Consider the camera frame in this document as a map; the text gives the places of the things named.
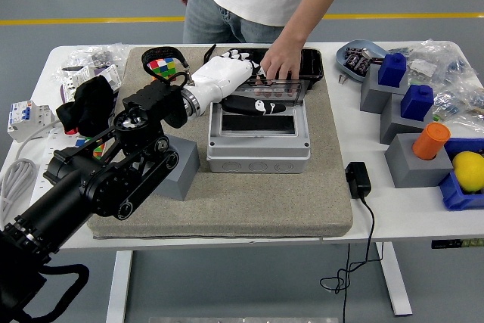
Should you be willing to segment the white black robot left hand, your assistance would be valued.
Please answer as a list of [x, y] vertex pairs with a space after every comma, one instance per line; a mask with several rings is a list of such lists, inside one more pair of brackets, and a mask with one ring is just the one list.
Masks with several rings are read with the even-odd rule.
[[247, 116], [284, 112], [283, 104], [234, 94], [251, 76], [264, 78], [265, 71], [252, 61], [250, 54], [231, 49], [215, 56], [192, 74], [192, 85], [182, 87], [188, 118], [199, 117], [211, 103], [221, 104], [227, 112]]

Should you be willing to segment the person's left hand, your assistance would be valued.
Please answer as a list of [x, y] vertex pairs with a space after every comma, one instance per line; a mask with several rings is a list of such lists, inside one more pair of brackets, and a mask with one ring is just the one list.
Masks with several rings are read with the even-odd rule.
[[304, 44], [299, 40], [279, 36], [261, 61], [265, 78], [268, 81], [284, 80], [287, 83], [297, 83]]

